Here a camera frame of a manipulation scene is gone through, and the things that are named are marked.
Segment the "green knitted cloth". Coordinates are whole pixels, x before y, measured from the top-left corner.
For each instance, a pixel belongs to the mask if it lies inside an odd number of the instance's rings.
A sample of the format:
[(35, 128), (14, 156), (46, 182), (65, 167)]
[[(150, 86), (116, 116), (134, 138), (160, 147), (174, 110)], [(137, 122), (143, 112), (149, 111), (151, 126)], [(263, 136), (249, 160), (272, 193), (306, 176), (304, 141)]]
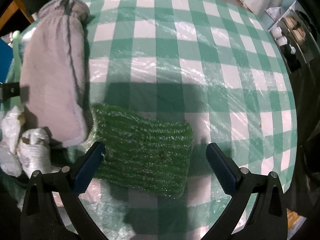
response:
[(105, 145), (95, 177), (123, 187), (179, 198), (187, 183), (193, 130), (186, 122), (151, 120), (96, 103), (87, 143)]

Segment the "blue rimmed cardboard box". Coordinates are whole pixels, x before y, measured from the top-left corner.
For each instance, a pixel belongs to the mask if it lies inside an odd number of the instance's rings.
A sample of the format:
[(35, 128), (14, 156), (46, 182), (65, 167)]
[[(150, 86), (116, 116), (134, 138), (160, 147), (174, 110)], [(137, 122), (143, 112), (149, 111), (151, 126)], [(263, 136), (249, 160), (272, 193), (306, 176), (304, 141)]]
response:
[(5, 83), (12, 59), (12, 48), (0, 39), (0, 83)]

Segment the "green checked tablecloth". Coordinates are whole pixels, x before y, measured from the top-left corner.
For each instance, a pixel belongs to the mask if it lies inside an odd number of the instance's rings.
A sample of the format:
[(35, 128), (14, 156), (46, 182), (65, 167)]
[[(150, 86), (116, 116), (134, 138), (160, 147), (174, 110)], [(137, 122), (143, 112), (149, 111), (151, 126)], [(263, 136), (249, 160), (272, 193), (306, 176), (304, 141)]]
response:
[(94, 179), (80, 199), (109, 239), (200, 239), (229, 202), (206, 159), (215, 142), (241, 167), (289, 189), (297, 117), (289, 76), (258, 17), (219, 0), (84, 0), (89, 100), (188, 122), (177, 199)]

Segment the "light green sheet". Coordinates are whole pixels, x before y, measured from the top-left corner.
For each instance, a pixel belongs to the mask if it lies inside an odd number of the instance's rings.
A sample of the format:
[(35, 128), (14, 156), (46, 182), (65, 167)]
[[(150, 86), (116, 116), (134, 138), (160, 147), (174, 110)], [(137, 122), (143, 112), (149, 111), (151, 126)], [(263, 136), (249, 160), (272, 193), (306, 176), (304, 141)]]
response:
[(19, 82), (21, 76), (22, 69), (22, 60), (20, 56), (20, 45), (21, 45), (21, 33), (19, 31), (15, 31), (12, 34), (12, 49), (13, 49), (13, 59), (14, 59), (14, 71), (15, 77), (14, 81)]

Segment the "shoe rack with shoes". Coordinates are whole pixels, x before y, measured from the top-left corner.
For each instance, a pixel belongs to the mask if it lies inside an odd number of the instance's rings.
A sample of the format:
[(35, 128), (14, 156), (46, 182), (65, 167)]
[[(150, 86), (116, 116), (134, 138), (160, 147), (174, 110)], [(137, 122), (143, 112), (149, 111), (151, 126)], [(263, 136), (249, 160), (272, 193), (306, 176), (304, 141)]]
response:
[(319, 57), (318, 33), (302, 6), (293, 1), (288, 8), (265, 10), (267, 28), (275, 40), (289, 72), (294, 72)]

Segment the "white plastic bags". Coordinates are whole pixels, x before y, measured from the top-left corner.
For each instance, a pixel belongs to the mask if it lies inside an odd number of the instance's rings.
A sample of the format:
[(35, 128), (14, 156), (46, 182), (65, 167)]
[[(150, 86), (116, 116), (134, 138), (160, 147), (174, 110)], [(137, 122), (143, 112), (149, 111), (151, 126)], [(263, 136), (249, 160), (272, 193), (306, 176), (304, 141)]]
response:
[(60, 169), (50, 161), (50, 138), (43, 128), (23, 131), (24, 113), (14, 106), (1, 121), (1, 170), (18, 178), (23, 173), (28, 178), (36, 170), (42, 174)]

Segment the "grey fleece cover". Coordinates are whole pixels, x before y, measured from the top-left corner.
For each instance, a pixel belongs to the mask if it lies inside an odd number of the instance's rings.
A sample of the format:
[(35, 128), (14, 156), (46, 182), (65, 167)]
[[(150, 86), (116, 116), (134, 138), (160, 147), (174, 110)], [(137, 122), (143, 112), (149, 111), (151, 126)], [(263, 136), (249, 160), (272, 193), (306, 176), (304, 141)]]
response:
[(23, 54), (20, 97), (26, 127), (44, 128), (55, 147), (75, 146), (88, 137), (82, 26), (88, 17), (81, 0), (48, 2)]

